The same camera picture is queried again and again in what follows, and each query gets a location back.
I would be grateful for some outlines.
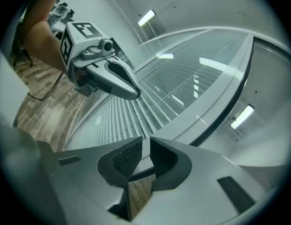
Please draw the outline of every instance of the white ceiling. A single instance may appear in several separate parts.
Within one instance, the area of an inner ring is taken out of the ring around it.
[[[291,61],[275,50],[262,45],[254,44],[253,59],[247,83],[241,96],[222,125],[223,132],[231,134],[234,141],[241,140],[264,126],[272,123],[272,119],[279,113],[291,97]],[[245,122],[236,130],[230,127],[232,118],[237,117],[250,104],[255,108]],[[291,129],[291,119],[282,117],[274,124],[272,131],[278,133]]]
[[[264,0],[115,0],[137,26],[150,9],[151,23],[161,22],[167,32],[200,26],[234,26],[262,32],[287,43],[288,39]]]

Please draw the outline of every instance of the black trim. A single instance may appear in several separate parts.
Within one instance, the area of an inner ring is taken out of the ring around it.
[[[152,191],[175,189],[191,172],[191,159],[180,150],[169,146],[167,141],[163,142],[155,137],[150,138],[150,147],[150,158],[156,173]]]
[[[108,62],[105,63],[106,69],[109,69],[111,72],[114,72],[117,74],[120,78],[125,80],[126,82],[130,83],[132,86],[134,86],[132,79],[130,78],[128,71],[124,69],[124,67],[120,66],[117,62]]]
[[[132,220],[128,188],[124,189],[120,203],[113,205],[108,211],[127,221]]]
[[[249,76],[250,68],[252,64],[252,58],[253,58],[253,51],[254,51],[254,41],[253,41],[249,63],[245,70],[244,78],[241,81],[236,93],[233,95],[231,101],[228,103],[228,105],[226,106],[224,111],[221,113],[221,115],[214,121],[214,123],[208,129],[206,129],[205,132],[203,132],[198,138],[196,138],[193,142],[190,143],[191,146],[199,147],[221,125],[221,123],[226,119],[226,117],[232,111],[233,107],[235,106],[236,102],[238,101],[243,91],[245,82]]]
[[[137,181],[137,180],[141,180],[143,178],[146,178],[146,177],[149,177],[149,176],[152,176],[155,174],[155,170],[154,170],[154,167],[151,167],[149,169],[146,169],[142,172],[139,172],[139,173],[136,173],[134,175],[132,175],[129,179],[129,182],[134,182],[134,181]]]
[[[255,205],[254,199],[231,176],[217,179],[217,182],[239,214]]]
[[[74,156],[74,157],[67,157],[67,158],[59,159],[58,162],[61,166],[65,166],[67,164],[75,163],[80,160],[81,158],[79,158],[78,156]]]
[[[65,64],[66,67],[67,67],[68,62],[69,62],[69,58],[70,58],[70,53],[71,53],[72,47],[73,47],[73,42],[72,42],[72,40],[70,38],[69,31],[67,29],[65,29],[65,31],[63,33],[63,36],[62,36],[62,39],[61,39],[60,53],[61,53],[62,59],[63,59],[64,64]]]
[[[102,37],[103,35],[90,23],[90,22],[78,22],[78,23],[72,23],[72,25],[84,36],[86,39],[90,38],[96,38],[96,37]],[[83,30],[88,29],[91,32],[91,35],[86,35]]]
[[[116,76],[117,78],[119,78],[120,80],[122,80],[124,83],[126,83],[127,85],[129,85],[130,87],[132,87],[132,88],[136,91],[136,93],[137,93],[137,97],[136,97],[135,99],[139,98],[139,97],[140,97],[140,94],[141,94],[141,90],[140,90],[140,88],[136,85],[136,83],[134,82],[134,80],[131,78],[131,75],[128,73],[127,69],[124,68],[124,66],[121,65],[120,63],[117,63],[117,62],[111,62],[111,61],[109,61],[109,60],[106,60],[106,61],[107,61],[107,62],[106,62],[105,65],[104,65],[104,66],[105,66],[105,69],[106,69],[108,72],[110,72],[111,74],[113,74],[114,76]],[[126,81],[124,78],[120,77],[118,74],[116,74],[115,72],[111,71],[110,68],[109,68],[109,64],[110,64],[110,63],[114,63],[114,64],[117,64],[117,65],[121,66],[121,67],[123,68],[123,70],[125,71],[125,73],[127,74],[128,78],[130,79],[130,82]]]
[[[286,56],[289,60],[291,60],[291,54],[286,52],[284,49],[282,49],[281,47],[279,46],[276,46],[275,44],[271,43],[271,42],[268,42],[266,40],[263,40],[262,38],[260,37],[254,37],[254,42],[259,42],[261,44],[264,44],[264,45],[267,45],[269,47],[271,47],[272,49],[282,53],[284,56]]]

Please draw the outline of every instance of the black cable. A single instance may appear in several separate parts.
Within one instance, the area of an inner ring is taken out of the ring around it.
[[[31,95],[30,93],[28,93],[28,95],[36,100],[39,100],[39,101],[44,101],[48,96],[50,96],[54,91],[55,89],[57,88],[57,85],[59,83],[59,80],[61,79],[63,73],[61,73],[58,77],[58,79],[56,80],[56,82],[54,83],[54,85],[52,86],[52,88],[44,95],[43,98],[38,98],[38,97],[35,97],[33,95]]]

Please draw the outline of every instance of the ceiling light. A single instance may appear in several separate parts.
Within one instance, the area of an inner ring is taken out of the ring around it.
[[[179,104],[181,104],[182,106],[184,106],[184,103],[183,103],[180,99],[176,98],[174,95],[172,95],[172,97],[173,97],[173,99],[176,100]]]
[[[144,15],[140,21],[138,22],[138,25],[141,27],[142,25],[144,25],[147,21],[149,21],[151,18],[153,18],[156,15],[156,13],[154,12],[154,10],[150,10],[147,12],[146,15]]]
[[[174,55],[172,53],[164,53],[164,54],[161,54],[160,56],[157,56],[157,58],[160,58],[160,59],[174,59]]]
[[[232,122],[231,127],[236,129],[240,124],[242,124],[250,115],[254,112],[254,108],[248,105],[243,112]]]

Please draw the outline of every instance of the wood-look floor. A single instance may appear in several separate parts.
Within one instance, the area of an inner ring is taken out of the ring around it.
[[[60,72],[38,59],[33,66],[23,58],[15,71],[29,87],[30,94],[42,98],[53,86]],[[62,151],[66,136],[95,103],[74,90],[74,85],[63,75],[55,92],[45,101],[29,95],[17,115],[17,128],[31,134],[36,140],[48,142],[53,151]],[[132,217],[135,217],[151,197],[155,176],[129,183],[129,199]]]

